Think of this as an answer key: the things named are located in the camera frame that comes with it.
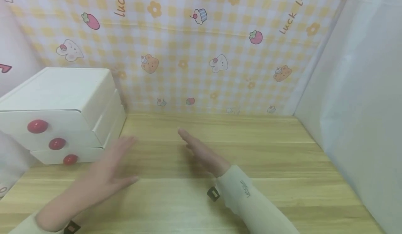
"wooden surface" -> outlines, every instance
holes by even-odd
[[[183,127],[231,163],[306,234],[383,233],[320,147],[293,117],[132,114],[122,135],[140,141],[121,173],[139,181],[77,219],[80,233],[248,233],[240,218],[206,196],[213,179],[177,135]],[[88,164],[35,165],[0,201],[7,233],[61,193]]]

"white drawer unit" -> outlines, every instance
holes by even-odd
[[[45,68],[0,98],[0,130],[45,164],[63,163],[66,153],[95,160],[118,138],[122,118],[119,92],[103,68]]]
[[[75,147],[75,148],[62,148],[60,150],[43,150],[31,151],[31,155],[36,157],[42,163],[71,165],[73,163],[87,163],[95,162],[103,153],[103,150],[109,147],[116,139],[119,138],[120,131],[123,127],[126,115],[124,108],[120,105],[115,114],[116,120],[113,122],[112,128],[106,138],[104,146],[99,148],[90,147]]]

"red drawer handle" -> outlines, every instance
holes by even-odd
[[[51,150],[62,149],[66,145],[66,140],[63,138],[55,138],[49,142],[49,148]]]
[[[40,134],[46,131],[48,123],[43,120],[34,120],[28,123],[27,129],[33,134]]]
[[[78,157],[74,154],[66,155],[63,159],[64,165],[73,165],[78,161]]]

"sleeve cuff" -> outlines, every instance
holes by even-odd
[[[238,202],[241,198],[250,197],[251,179],[237,165],[230,166],[229,170],[216,179],[216,189],[225,200],[225,205],[233,213],[238,214]]]
[[[22,223],[20,223],[13,231],[12,234],[22,234],[22,233],[30,233],[30,234],[63,234],[64,229],[61,229],[58,232],[47,232],[41,229],[36,223],[35,217],[38,212],[27,217]]]

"yellow checkered backdrop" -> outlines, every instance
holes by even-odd
[[[281,114],[342,0],[6,0],[46,67],[109,68],[128,111]]]

